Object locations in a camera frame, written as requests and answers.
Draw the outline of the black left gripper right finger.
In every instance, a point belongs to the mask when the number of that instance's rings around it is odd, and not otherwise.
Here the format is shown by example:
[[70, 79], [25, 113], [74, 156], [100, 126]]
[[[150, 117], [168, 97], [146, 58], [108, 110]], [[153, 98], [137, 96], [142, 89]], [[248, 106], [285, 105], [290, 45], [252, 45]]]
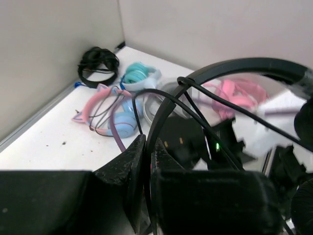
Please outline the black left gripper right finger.
[[277, 235], [272, 182], [255, 171], [185, 170], [157, 141], [151, 155], [152, 207], [165, 235]]

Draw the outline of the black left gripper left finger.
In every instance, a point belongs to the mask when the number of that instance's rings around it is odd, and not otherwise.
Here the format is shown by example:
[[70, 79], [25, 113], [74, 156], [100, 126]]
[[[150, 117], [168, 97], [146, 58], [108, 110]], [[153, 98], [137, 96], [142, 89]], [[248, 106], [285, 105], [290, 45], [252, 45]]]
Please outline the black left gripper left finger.
[[94, 172], [105, 188], [98, 203], [104, 234], [140, 232], [145, 144], [146, 136], [138, 135], [125, 151]]

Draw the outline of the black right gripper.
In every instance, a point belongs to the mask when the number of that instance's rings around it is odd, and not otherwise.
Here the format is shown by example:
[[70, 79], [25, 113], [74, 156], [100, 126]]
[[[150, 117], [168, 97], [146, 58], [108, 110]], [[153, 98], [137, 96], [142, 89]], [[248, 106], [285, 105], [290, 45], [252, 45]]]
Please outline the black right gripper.
[[[255, 157], [243, 152], [246, 145], [243, 140], [237, 140], [232, 127], [234, 121], [235, 117], [225, 119], [212, 128], [239, 163], [255, 161]], [[161, 141], [168, 154], [185, 169], [193, 169], [200, 159], [207, 163], [208, 169], [230, 168], [220, 145], [193, 118], [167, 118], [161, 129]]]

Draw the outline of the black wired headphones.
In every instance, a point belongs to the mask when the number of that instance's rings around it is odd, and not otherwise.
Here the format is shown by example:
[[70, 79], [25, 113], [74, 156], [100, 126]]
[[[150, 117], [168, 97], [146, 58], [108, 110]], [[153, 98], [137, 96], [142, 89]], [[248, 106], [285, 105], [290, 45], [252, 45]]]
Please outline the black wired headphones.
[[[231, 75], [236, 73], [255, 73], [263, 75], [267, 78], [278, 81], [286, 86], [289, 90], [293, 92], [296, 96], [309, 100], [313, 98], [313, 70], [297, 64], [295, 62], [276, 59], [276, 58], [264, 58], [264, 57], [255, 57], [255, 58], [240, 58], [240, 59], [231, 59], [222, 62], [217, 62], [212, 65], [201, 68], [187, 77], [178, 78], [178, 87], [174, 90], [174, 97], [179, 98], [187, 90], [196, 85], [202, 85], [205, 82], [211, 81], [215, 78], [219, 78], [225, 75]], [[272, 131], [280, 134], [281, 136], [286, 137], [292, 142], [302, 146], [303, 148], [313, 152], [313, 147], [310, 147], [305, 141], [295, 139], [293, 136], [290, 136], [287, 132], [276, 128], [275, 126], [269, 124], [268, 122], [260, 119], [253, 115], [250, 112], [244, 113], [245, 110], [239, 106], [229, 104], [237, 111], [242, 112], [243, 114], [249, 116], [260, 124], [264, 125], [266, 128], [271, 129]], [[148, 178], [144, 180], [144, 192], [146, 197], [146, 204], [148, 209], [148, 214], [151, 221], [152, 231], [154, 235], [157, 235], [157, 216], [155, 203], [151, 201], [151, 154], [155, 148], [157, 138], [159, 136], [161, 126], [164, 124], [165, 120], [174, 110], [174, 102], [170, 101], [169, 98], [165, 98], [162, 102], [159, 110], [156, 113], [156, 117], [152, 122], [147, 142], [145, 156], [146, 160], [144, 162], [148, 166], [145, 174]]]

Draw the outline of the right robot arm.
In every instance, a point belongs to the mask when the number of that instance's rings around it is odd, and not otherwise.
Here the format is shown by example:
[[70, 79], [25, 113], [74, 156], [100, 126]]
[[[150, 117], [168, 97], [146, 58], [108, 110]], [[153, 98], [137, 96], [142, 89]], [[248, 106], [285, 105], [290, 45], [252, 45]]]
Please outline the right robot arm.
[[[267, 103], [263, 104], [259, 108], [259, 112], [265, 114], [265, 111], [269, 111], [272, 109], [296, 109], [299, 110], [301, 106], [305, 103], [304, 100], [291, 97], [291, 98], [281, 98], [276, 97]], [[296, 137], [295, 130], [293, 127], [294, 115], [282, 117], [264, 117], [272, 125], [277, 126], [278, 128], [288, 132], [290, 135]], [[264, 157], [266, 153], [273, 147], [273, 145], [280, 144], [282, 146], [286, 146], [292, 144], [292, 142], [283, 136], [271, 131], [266, 130], [264, 126], [259, 123], [255, 123], [254, 120], [237, 115], [236, 121], [233, 124], [233, 129], [238, 139], [244, 139], [246, 143], [245, 151], [252, 156], [257, 158], [256, 161], [252, 161], [244, 164], [244, 168], [247, 170], [258, 170], [261, 171], [262, 165], [264, 162]], [[312, 155], [307, 150], [302, 148], [297, 144], [294, 145], [294, 153], [301, 164], [304, 164], [307, 171], [313, 170], [312, 165]], [[207, 169], [207, 164], [204, 160], [200, 160], [195, 167], [194, 170], [205, 170]]]

